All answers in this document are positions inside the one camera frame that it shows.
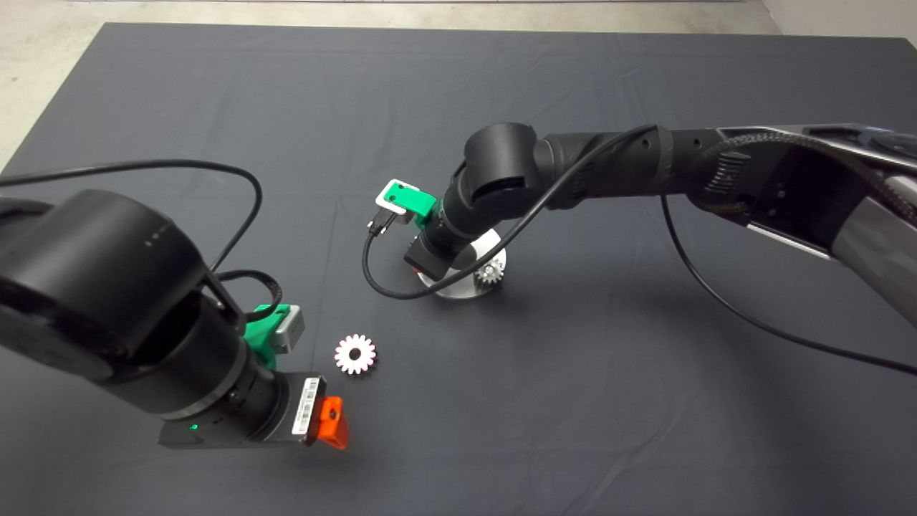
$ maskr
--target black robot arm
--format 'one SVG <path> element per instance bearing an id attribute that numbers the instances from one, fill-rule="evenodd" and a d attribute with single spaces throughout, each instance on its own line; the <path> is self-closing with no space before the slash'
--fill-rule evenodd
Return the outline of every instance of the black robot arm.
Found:
<path id="1" fill-rule="evenodd" d="M 267 345 L 292 347 L 298 308 L 277 310 L 276 288 L 271 310 L 247 317 L 222 279 L 172 220 L 126 196 L 0 197 L 0 344 L 164 420 L 167 447 L 345 447 L 324 378 L 273 370 Z"/>
<path id="2" fill-rule="evenodd" d="M 498 222 L 589 198 L 687 195 L 698 208 L 839 260 L 917 324 L 917 138 L 860 125 L 570 133 L 523 124 L 475 133 L 404 260 L 440 279 Z"/>

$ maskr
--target silver gear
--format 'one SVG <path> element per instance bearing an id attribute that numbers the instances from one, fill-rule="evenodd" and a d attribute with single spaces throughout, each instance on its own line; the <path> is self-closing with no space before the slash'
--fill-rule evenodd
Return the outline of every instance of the silver gear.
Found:
<path id="1" fill-rule="evenodd" d="M 503 279 L 503 264 L 496 259 L 490 260 L 474 272 L 474 280 L 483 286 L 494 286 Z"/>
<path id="2" fill-rule="evenodd" d="M 376 363 L 376 344 L 366 335 L 348 335 L 335 348 L 337 367 L 348 375 L 362 375 Z"/>

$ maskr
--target cable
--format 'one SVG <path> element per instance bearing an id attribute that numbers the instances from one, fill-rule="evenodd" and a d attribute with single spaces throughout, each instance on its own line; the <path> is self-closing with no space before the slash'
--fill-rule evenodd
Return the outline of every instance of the cable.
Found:
<path id="1" fill-rule="evenodd" d="M 656 127 L 657 127 L 656 125 L 651 124 L 651 125 L 640 126 L 635 129 L 630 129 L 628 131 L 625 131 L 625 132 L 622 132 L 616 135 L 614 138 L 611 138 L 610 140 L 604 141 L 603 143 L 598 145 L 595 149 L 587 152 L 585 155 L 579 158 L 574 164 L 572 164 L 570 168 L 567 169 L 558 178 L 558 180 L 555 181 L 554 184 L 551 185 L 551 187 L 549 187 L 549 189 L 544 194 L 542 194 L 542 196 L 535 202 L 535 204 L 532 205 L 532 207 L 529 208 L 527 212 L 525 212 L 522 218 L 519 219 L 510 228 L 509 231 L 506 232 L 506 234 L 501 238 L 500 243 L 498 243 L 495 247 L 493 247 L 493 249 L 490 249 L 489 251 L 487 251 L 475 263 L 469 265 L 468 267 L 465 267 L 464 269 L 456 272 L 455 274 L 445 277 L 435 282 L 434 284 L 427 286 L 426 288 L 422 288 L 414 292 L 395 292 L 393 290 L 389 290 L 388 288 L 385 288 L 384 286 L 379 285 L 379 283 L 377 283 L 376 280 L 372 277 L 372 272 L 370 272 L 370 247 L 372 245 L 372 241 L 377 236 L 373 234 L 372 232 L 370 232 L 369 236 L 367 236 L 366 238 L 366 242 L 363 243 L 363 259 L 362 259 L 363 276 L 366 278 L 367 283 L 369 283 L 372 289 L 375 290 L 376 292 L 382 294 L 383 296 L 391 297 L 392 299 L 401 299 L 401 300 L 418 299 L 420 297 L 429 296 L 430 294 L 433 294 L 434 292 L 437 292 L 438 290 L 442 290 L 443 288 L 446 288 L 447 286 L 454 285 L 459 280 L 465 277 L 468 277 L 469 275 L 474 274 L 476 270 L 480 269 L 485 264 L 487 264 L 487 262 L 489 262 L 494 256 L 496 256 L 498 252 L 502 251 L 503 248 L 509 245 L 509 243 L 513 241 L 513 239 L 515 239 L 519 235 L 519 233 L 522 232 L 522 230 L 525 229 L 525 226 L 528 226 L 529 222 L 531 222 L 532 219 L 535 218 L 538 212 L 540 212 L 545 206 L 547 206 L 547 203 L 549 203 L 554 198 L 554 196 L 560 191 L 560 189 L 563 188 L 573 177 L 576 176 L 576 174 L 584 166 L 589 164 L 589 162 L 595 159 L 599 154 L 611 149 L 612 147 L 617 146 L 618 144 L 622 142 L 631 140 L 632 138 L 642 136 L 646 134 L 647 132 L 655 129 Z"/>
<path id="2" fill-rule="evenodd" d="M 234 279 L 239 279 L 240 277 L 247 277 L 258 281 L 267 287 L 271 292 L 271 304 L 267 308 L 246 313 L 245 321 L 254 322 L 256 320 L 262 320 L 268 317 L 270 314 L 274 313 L 274 310 L 276 310 L 277 307 L 281 304 L 281 301 L 283 301 L 283 290 L 281 289 L 281 284 L 278 283 L 276 279 L 271 277 L 271 275 L 252 269 L 239 269 L 236 271 L 226 271 L 224 273 L 216 274 L 216 279 L 218 279 L 220 282 L 232 281 Z"/>
<path id="3" fill-rule="evenodd" d="M 672 215 L 668 210 L 668 199 L 666 198 L 666 196 L 660 196 L 660 201 L 662 202 L 662 215 L 666 219 L 666 227 L 668 228 L 668 235 L 669 237 L 671 237 L 672 243 L 675 244 L 675 250 L 678 252 L 679 258 L 681 258 L 681 262 L 685 265 L 685 267 L 688 268 L 688 272 L 691 273 L 692 276 L 694 276 L 694 279 L 696 279 L 697 282 L 701 284 L 703 289 L 706 290 L 708 294 L 713 296 L 713 298 L 719 301 L 720 304 L 722 304 L 724 307 L 728 308 L 729 311 L 733 312 L 735 315 L 745 320 L 745 322 L 748 322 L 754 326 L 757 326 L 759 329 L 766 331 L 767 333 L 770 333 L 771 335 L 775 335 L 777 337 L 780 337 L 781 339 L 793 342 L 795 344 L 807 347 L 809 349 L 813 349 L 815 351 L 833 354 L 835 356 L 840 356 L 840 357 L 847 358 L 850 360 L 856 360 L 857 362 L 862 362 L 864 364 L 885 367 L 887 369 L 899 371 L 907 375 L 917 376 L 917 367 L 914 367 L 912 365 L 906 365 L 900 362 L 894 362 L 892 360 L 887 360 L 885 358 L 879 358 L 879 357 L 871 356 L 868 354 L 847 351 L 844 349 L 829 346 L 827 344 L 822 344 L 820 342 L 810 341 L 809 339 L 805 339 L 797 335 L 793 335 L 792 333 L 787 333 L 783 330 L 774 328 L 773 326 L 770 326 L 769 324 L 766 324 L 765 322 L 762 322 L 748 315 L 740 308 L 736 308 L 735 306 L 733 306 L 732 303 L 727 301 L 723 296 L 720 295 L 719 292 L 717 292 L 709 283 L 707 283 L 707 281 L 703 279 L 703 276 L 701 276 L 701 273 L 698 272 L 697 268 L 694 266 L 694 263 L 691 261 L 691 259 L 688 257 L 688 254 L 685 252 L 684 248 L 681 246 L 681 240 L 679 240 L 678 233 L 675 231 L 675 224 L 672 222 Z"/>
<path id="4" fill-rule="evenodd" d="M 258 216 L 258 212 L 261 210 L 261 202 L 264 198 L 264 194 L 261 190 L 261 183 L 259 183 L 258 178 L 256 178 L 254 174 L 245 169 L 223 163 L 181 159 L 118 162 L 52 172 L 17 175 L 8 178 L 4 177 L 3 179 L 0 179 L 0 188 L 5 186 L 21 186 L 32 185 L 35 183 L 47 183 L 49 181 L 73 179 L 76 177 L 85 177 L 87 175 L 112 174 L 116 172 L 148 170 L 154 168 L 194 168 L 199 170 L 212 170 L 215 172 L 222 172 L 224 174 L 237 175 L 248 181 L 254 189 L 255 201 L 252 204 L 249 215 L 245 217 L 242 225 L 239 226 L 238 230 L 236 230 L 236 233 L 232 236 L 231 239 L 229 239 L 229 242 L 226 244 L 223 250 L 220 251 L 214 262 L 210 265 L 210 269 L 215 271 L 216 268 L 223 263 L 233 248 L 236 247 L 236 244 L 242 238 L 242 235 L 244 235 L 245 232 L 249 229 L 249 226 L 251 226 L 251 223 L 254 222 L 255 218 Z"/>

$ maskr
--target metal gear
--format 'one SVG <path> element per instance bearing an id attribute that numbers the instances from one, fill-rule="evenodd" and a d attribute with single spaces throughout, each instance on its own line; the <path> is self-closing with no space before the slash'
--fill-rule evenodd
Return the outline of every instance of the metal gear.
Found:
<path id="1" fill-rule="evenodd" d="M 494 286 L 503 279 L 503 264 L 493 259 L 474 272 L 474 280 L 479 285 Z"/>
<path id="2" fill-rule="evenodd" d="M 351 376 L 366 373 L 376 363 L 376 344 L 366 335 L 348 335 L 335 348 L 337 367 Z"/>

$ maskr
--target dark gray tablecloth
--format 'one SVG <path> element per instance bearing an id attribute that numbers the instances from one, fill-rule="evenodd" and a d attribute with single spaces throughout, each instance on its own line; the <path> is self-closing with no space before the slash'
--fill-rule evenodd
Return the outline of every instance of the dark gray tablecloth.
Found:
<path id="1" fill-rule="evenodd" d="M 399 177 L 442 192 L 465 139 L 855 121 L 917 132 L 903 39 L 107 25 L 5 174 L 185 157 L 249 168 L 266 206 L 227 268 L 275 275 L 307 330 L 283 370 L 342 396 L 351 446 L 174 452 L 159 424 L 0 350 L 3 514 L 914 514 L 917 382 L 737 320 L 678 260 L 655 199 L 546 213 L 474 302 L 389 300 L 359 250 Z M 248 209 L 235 178 L 123 174 L 212 258 Z M 843 267 L 702 214 L 677 224 L 711 281 L 791 331 L 917 363 L 914 329 Z M 376 246 L 384 282 L 415 287 Z M 264 294 L 239 283 L 243 306 Z M 336 371 L 348 333 L 380 366 Z"/>

